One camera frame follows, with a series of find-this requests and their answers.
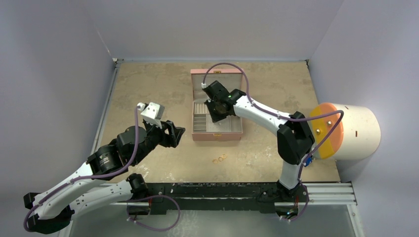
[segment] beige tabletop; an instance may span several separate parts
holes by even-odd
[[[134,125],[133,109],[139,102],[165,106],[162,120],[187,130],[177,148],[156,147],[140,164],[111,182],[140,173],[146,182],[262,182],[277,181],[282,159],[276,137],[268,130],[243,120],[240,141],[193,141],[191,69],[207,69],[214,63],[123,63],[111,99],[101,145]],[[250,80],[251,96],[272,108],[306,116],[317,106],[305,62],[237,63]],[[227,159],[212,160],[222,154]],[[339,181],[334,160],[316,160],[303,169],[302,180]]]

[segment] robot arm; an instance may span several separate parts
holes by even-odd
[[[41,194],[26,194],[25,207],[33,212],[24,223],[29,231],[50,234],[66,227],[70,220],[93,209],[117,201],[144,197],[147,187],[139,174],[132,174],[117,184],[88,193],[90,189],[107,180],[128,172],[129,162],[131,166],[137,165],[157,145],[175,148],[179,144],[185,129],[175,127],[169,120],[160,121],[163,106],[140,103],[137,107],[142,112],[146,129],[137,128],[138,143],[133,161],[130,161],[130,158],[135,147],[135,126],[127,128],[110,144],[100,147],[77,171],[50,190]]]
[[[249,101],[246,93],[238,89],[229,92],[220,82],[214,81],[209,86],[202,84],[203,91],[207,94],[205,102],[213,122],[225,119],[227,116],[239,116],[250,119],[272,132],[278,141],[278,153],[284,160],[279,185],[288,191],[298,187],[298,176],[302,161],[311,151],[314,136],[307,122],[292,122],[286,118],[301,119],[304,115],[296,112],[293,115],[274,110],[255,100]],[[264,113],[254,105],[276,111],[277,117]]]

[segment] purple cable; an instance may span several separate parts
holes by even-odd
[[[154,227],[151,227],[151,226],[147,226],[147,225],[145,225],[145,224],[143,224],[141,222],[138,222],[138,221],[134,220],[133,218],[131,218],[129,216],[128,207],[126,207],[126,214],[128,215],[128,219],[130,221],[132,221],[133,223],[135,223],[135,224],[137,224],[139,226],[142,226],[144,228],[147,228],[149,230],[152,230],[152,231],[168,231],[171,228],[175,227],[176,224],[177,224],[177,222],[179,222],[179,219],[180,219],[180,207],[179,207],[179,204],[177,204],[177,202],[174,199],[172,199],[171,197],[166,196],[166,195],[154,195],[154,196],[149,196],[149,197],[145,197],[145,198],[141,198],[141,199],[136,199],[136,200],[128,200],[126,202],[140,202],[140,201],[145,201],[145,200],[149,200],[149,199],[153,199],[153,198],[166,198],[166,199],[169,199],[170,201],[172,201],[176,205],[176,208],[177,208],[177,211],[178,212],[177,212],[176,221],[173,223],[173,225],[171,225],[171,226],[169,226],[167,228],[162,228],[162,229],[160,229],[160,228],[154,228]]]
[[[122,167],[121,169],[119,169],[119,170],[117,170],[115,172],[109,173],[109,174],[80,176],[80,177],[71,179],[70,180],[70,183],[71,184],[74,184],[75,182],[77,182],[77,181],[79,181],[81,179],[103,179],[103,178],[109,178],[109,177],[112,177],[112,176],[119,175],[119,174],[121,174],[125,169],[127,169],[134,162],[135,155],[137,154],[137,150],[138,150],[138,141],[139,141],[138,112],[137,112],[137,110],[139,108],[140,108],[139,106],[136,106],[135,107],[135,110],[134,110],[134,118],[135,118],[135,143],[134,143],[134,150],[132,152],[131,158],[129,159],[128,163],[124,167]],[[63,188],[65,188],[68,185],[69,185],[69,183],[64,183],[61,186],[59,186],[58,188],[54,189],[49,194],[47,194],[44,198],[42,198],[37,205],[33,206],[31,208],[31,210],[29,210],[28,214],[26,214],[25,219],[23,221],[23,228],[25,228],[26,231],[33,232],[33,231],[29,230],[29,227],[28,227],[28,224],[27,224],[28,223],[28,219],[29,219],[31,213],[34,212],[38,207],[42,206],[42,204],[46,200],[48,200],[50,197],[52,197],[53,195],[55,195],[57,192],[61,191]]]
[[[216,67],[216,66],[219,66],[219,65],[229,65],[229,66],[232,66],[232,67],[235,67],[235,68],[237,68],[242,74],[243,74],[243,76],[244,76],[244,78],[245,78],[245,80],[246,80],[246,95],[247,95],[247,98],[248,98],[248,100],[249,100],[249,102],[250,103],[252,103],[252,105],[255,107],[255,108],[257,108],[258,110],[260,110],[260,111],[262,111],[262,112],[265,112],[265,113],[267,113],[267,114],[269,114],[269,115],[272,115],[272,116],[275,116],[275,117],[277,117],[277,118],[279,118],[279,119],[285,119],[285,120],[288,120],[288,121],[291,121],[291,122],[307,122],[307,121],[310,121],[310,120],[315,120],[315,119],[322,119],[322,118],[325,118],[325,117],[328,117],[328,116],[331,116],[331,115],[335,115],[335,114],[340,114],[340,116],[339,116],[339,118],[337,119],[337,121],[336,121],[336,123],[333,125],[333,127],[330,129],[330,131],[326,134],[326,136],[317,144],[317,146],[315,146],[314,147],[314,149],[312,150],[312,151],[310,151],[308,154],[307,154],[307,156],[306,156],[306,158],[302,161],[302,163],[305,163],[306,161],[307,161],[307,159],[309,158],[309,157],[311,157],[318,149],[319,149],[319,147],[330,137],[330,135],[332,134],[332,132],[336,129],[336,127],[337,127],[337,125],[342,121],[342,118],[343,118],[343,114],[344,114],[344,112],[343,112],[343,110],[336,110],[336,111],[333,111],[333,112],[330,112],[330,113],[326,113],[326,114],[322,114],[322,115],[319,115],[319,116],[314,116],[314,117],[308,117],[308,118],[289,118],[289,117],[285,117],[285,116],[281,116],[281,115],[278,115],[278,114],[276,114],[276,113],[274,113],[274,112],[272,112],[272,111],[269,111],[269,110],[266,110],[266,109],[264,109],[264,108],[261,108],[260,106],[258,106],[256,103],[254,103],[253,102],[253,100],[252,100],[252,98],[251,98],[251,96],[250,96],[250,93],[249,93],[249,79],[248,79],[248,76],[246,75],[246,73],[243,71],[243,69],[241,69],[240,67],[238,67],[237,65],[235,65],[235,64],[232,64],[232,63],[217,63],[217,64],[214,64],[212,67],[210,67],[208,70],[207,70],[207,72],[205,73],[205,75],[204,75],[204,80],[203,80],[203,82],[202,83],[205,83],[205,79],[207,78],[207,75],[208,75],[208,73],[210,72],[210,70],[211,69],[213,69],[214,67]],[[299,172],[298,172],[298,182],[303,186],[303,188],[305,189],[305,192],[306,192],[306,194],[307,194],[307,198],[306,198],[306,202],[305,202],[305,205],[304,205],[304,208],[302,209],[302,211],[299,213],[299,215],[297,216],[297,217],[295,217],[295,218],[293,218],[291,221],[293,221],[293,220],[295,220],[295,219],[297,219],[299,216],[301,216],[303,213],[304,213],[304,211],[305,211],[305,209],[306,209],[306,207],[307,207],[307,205],[308,205],[308,201],[309,201],[309,198],[308,198],[308,191],[307,191],[307,187],[305,186],[305,185],[303,185],[302,184],[302,182],[301,182],[301,173],[302,173],[302,168],[303,168],[303,165],[301,165],[301,167],[300,167],[300,170],[299,170]]]
[[[310,200],[309,199],[309,196],[308,196],[307,186],[305,186],[304,184],[302,184],[301,180],[299,180],[298,182],[304,188],[304,191],[306,193],[305,204],[304,204],[304,207],[302,208],[301,212],[296,217],[294,217],[292,219],[289,219],[290,221],[295,221],[296,219],[298,219],[305,212],[305,209],[307,208],[307,205],[308,205],[308,201]]]

